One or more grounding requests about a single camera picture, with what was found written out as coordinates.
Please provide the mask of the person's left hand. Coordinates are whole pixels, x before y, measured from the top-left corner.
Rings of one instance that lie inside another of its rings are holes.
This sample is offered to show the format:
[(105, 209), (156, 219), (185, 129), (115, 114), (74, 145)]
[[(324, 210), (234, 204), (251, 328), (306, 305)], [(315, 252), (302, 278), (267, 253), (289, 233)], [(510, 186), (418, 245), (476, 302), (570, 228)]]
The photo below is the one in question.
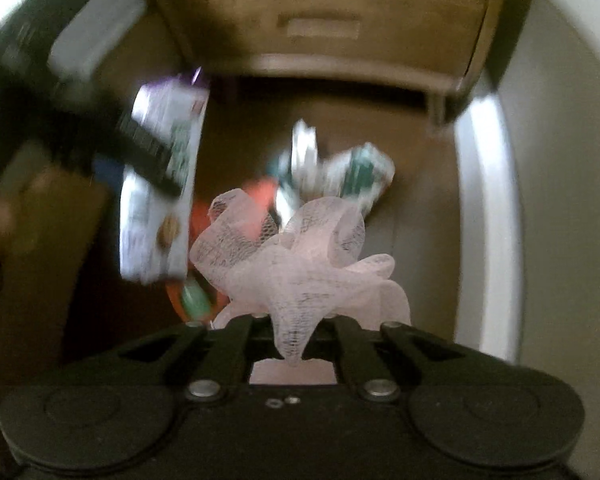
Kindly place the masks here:
[(68, 170), (59, 166), (47, 166), (31, 177), (15, 196), (0, 195), (0, 254), (34, 226), (30, 218), (33, 203), (48, 194), (54, 184), (70, 176)]

